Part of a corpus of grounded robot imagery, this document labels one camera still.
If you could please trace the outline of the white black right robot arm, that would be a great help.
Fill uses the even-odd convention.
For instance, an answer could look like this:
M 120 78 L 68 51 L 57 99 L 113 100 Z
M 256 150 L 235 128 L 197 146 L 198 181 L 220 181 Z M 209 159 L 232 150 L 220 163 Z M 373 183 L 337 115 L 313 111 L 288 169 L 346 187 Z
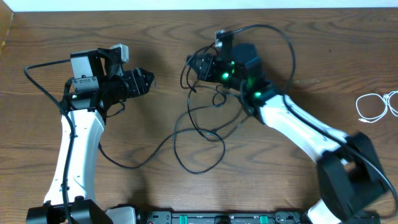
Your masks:
M 364 209 L 391 189 L 371 140 L 322 123 L 266 80 L 253 44 L 233 45 L 216 35 L 217 53 L 189 55 L 187 65 L 204 82 L 239 91 L 249 116 L 282 133 L 316 164 L 321 199 L 305 214 L 309 223 L 373 223 Z

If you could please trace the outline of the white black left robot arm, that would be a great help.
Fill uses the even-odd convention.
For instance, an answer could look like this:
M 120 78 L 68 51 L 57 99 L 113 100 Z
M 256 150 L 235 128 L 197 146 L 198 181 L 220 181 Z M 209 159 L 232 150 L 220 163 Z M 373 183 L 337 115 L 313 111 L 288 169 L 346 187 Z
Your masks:
M 137 223 L 131 205 L 104 211 L 96 204 L 95 169 L 100 139 L 113 105 L 145 95 L 154 74 L 142 68 L 125 71 L 129 49 L 74 52 L 67 60 L 73 77 L 56 101 L 62 115 L 62 141 L 55 174 L 40 207 L 30 208 L 27 223 Z

